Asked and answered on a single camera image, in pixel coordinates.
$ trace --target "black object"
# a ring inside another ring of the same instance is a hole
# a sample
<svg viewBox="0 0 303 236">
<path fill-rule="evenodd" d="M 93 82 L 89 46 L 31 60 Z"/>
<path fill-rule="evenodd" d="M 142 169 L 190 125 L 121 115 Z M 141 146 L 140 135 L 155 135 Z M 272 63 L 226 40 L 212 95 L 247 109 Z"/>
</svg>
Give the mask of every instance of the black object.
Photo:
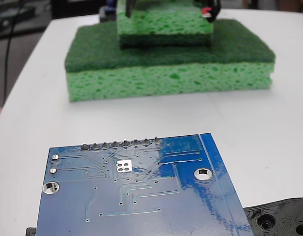
<svg viewBox="0 0 303 236">
<path fill-rule="evenodd" d="M 258 0 L 251 0 L 250 4 L 248 5 L 249 9 L 259 9 L 258 7 Z"/>
<path fill-rule="evenodd" d="M 35 236 L 36 228 L 27 228 L 26 236 Z"/>
<path fill-rule="evenodd" d="M 221 2 L 220 0 L 207 0 L 208 7 L 211 7 L 212 10 L 209 11 L 211 17 L 207 18 L 209 23 L 212 23 L 216 20 L 220 10 L 221 10 Z"/>
<path fill-rule="evenodd" d="M 303 198 L 244 209 L 254 236 L 303 236 Z"/>
<path fill-rule="evenodd" d="M 125 15 L 127 17 L 129 17 L 129 18 L 132 15 L 132 9 L 134 8 L 135 3 L 136 3 L 136 0 L 126 0 L 126 12 L 125 12 Z"/>
<path fill-rule="evenodd" d="M 98 14 L 99 8 L 106 4 L 106 0 L 51 0 L 52 18 Z"/>
</svg>

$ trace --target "green sponge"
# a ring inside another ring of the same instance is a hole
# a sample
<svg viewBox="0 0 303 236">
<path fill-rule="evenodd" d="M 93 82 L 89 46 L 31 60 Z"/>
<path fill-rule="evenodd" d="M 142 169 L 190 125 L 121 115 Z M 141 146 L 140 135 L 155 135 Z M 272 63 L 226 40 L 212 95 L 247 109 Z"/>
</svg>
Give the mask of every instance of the green sponge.
<svg viewBox="0 0 303 236">
<path fill-rule="evenodd" d="M 121 50 L 116 23 L 78 30 L 65 61 L 70 101 L 267 89 L 275 55 L 235 20 L 215 21 L 214 44 Z"/>
<path fill-rule="evenodd" d="M 131 18 L 126 0 L 117 3 L 121 46 L 210 45 L 213 24 L 191 0 L 138 0 Z"/>
</svg>

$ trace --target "black plastic part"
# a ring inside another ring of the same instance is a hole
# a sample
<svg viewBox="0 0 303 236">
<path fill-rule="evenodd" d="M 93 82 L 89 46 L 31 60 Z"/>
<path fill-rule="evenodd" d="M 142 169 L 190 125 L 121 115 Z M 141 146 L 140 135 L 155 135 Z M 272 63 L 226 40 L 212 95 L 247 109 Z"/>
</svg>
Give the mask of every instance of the black plastic part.
<svg viewBox="0 0 303 236">
<path fill-rule="evenodd" d="M 126 12 L 125 15 L 130 18 L 132 15 L 132 10 L 135 6 L 136 0 L 126 0 Z"/>
<path fill-rule="evenodd" d="M 303 198 L 244 209 L 254 236 L 303 236 Z"/>
<path fill-rule="evenodd" d="M 26 236 L 35 236 L 36 228 L 27 228 Z"/>
<path fill-rule="evenodd" d="M 220 10 L 221 10 L 221 2 L 220 0 L 207 0 L 208 7 L 211 7 L 212 10 L 209 11 L 211 17 L 207 18 L 209 23 L 212 23 L 216 20 Z"/>
</svg>

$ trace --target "hole in black part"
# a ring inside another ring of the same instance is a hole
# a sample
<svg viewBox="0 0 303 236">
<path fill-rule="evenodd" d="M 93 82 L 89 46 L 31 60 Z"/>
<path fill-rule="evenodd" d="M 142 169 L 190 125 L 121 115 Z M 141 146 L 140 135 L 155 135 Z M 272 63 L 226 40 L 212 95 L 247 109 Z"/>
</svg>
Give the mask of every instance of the hole in black part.
<svg viewBox="0 0 303 236">
<path fill-rule="evenodd" d="M 199 170 L 199 174 L 208 174 L 208 171 L 207 170 L 205 170 L 205 169 L 201 169 L 201 170 Z"/>
<path fill-rule="evenodd" d="M 272 215 L 264 214 L 257 219 L 257 224 L 267 231 L 275 226 L 275 218 Z"/>
<path fill-rule="evenodd" d="M 261 224 L 261 227 L 264 229 L 264 230 L 267 230 L 267 229 L 269 229 L 270 228 L 270 225 L 268 224 L 268 223 L 262 223 Z"/>
<path fill-rule="evenodd" d="M 295 229 L 298 235 L 303 235 L 303 225 L 298 225 Z"/>
</svg>

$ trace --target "stacked sponge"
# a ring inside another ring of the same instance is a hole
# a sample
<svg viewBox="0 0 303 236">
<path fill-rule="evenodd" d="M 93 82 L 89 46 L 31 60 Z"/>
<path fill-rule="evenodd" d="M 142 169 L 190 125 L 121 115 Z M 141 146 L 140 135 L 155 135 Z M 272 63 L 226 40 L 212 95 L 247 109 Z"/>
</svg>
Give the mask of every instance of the stacked sponge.
<svg viewBox="0 0 303 236">
<path fill-rule="evenodd" d="M 65 61 L 70 101 L 269 88 L 275 55 L 241 23 L 215 21 L 210 47 L 205 46 L 206 43 L 142 47 L 150 46 L 145 36 L 151 29 L 134 28 L 132 25 L 138 21 L 135 15 L 134 11 L 130 19 L 118 19 L 117 24 L 108 22 L 78 30 Z M 162 33 L 152 33 L 159 40 L 153 39 L 150 43 L 169 43 L 178 35 L 174 25 L 171 31 L 162 31 L 161 27 L 153 29 Z M 212 28 L 209 25 L 198 34 L 211 34 Z M 196 39 L 194 32 L 190 30 L 187 37 L 181 34 L 176 42 Z M 121 42 L 126 46 L 137 47 L 121 49 L 118 37 L 123 37 Z M 131 44 L 128 38 L 136 40 Z"/>
</svg>

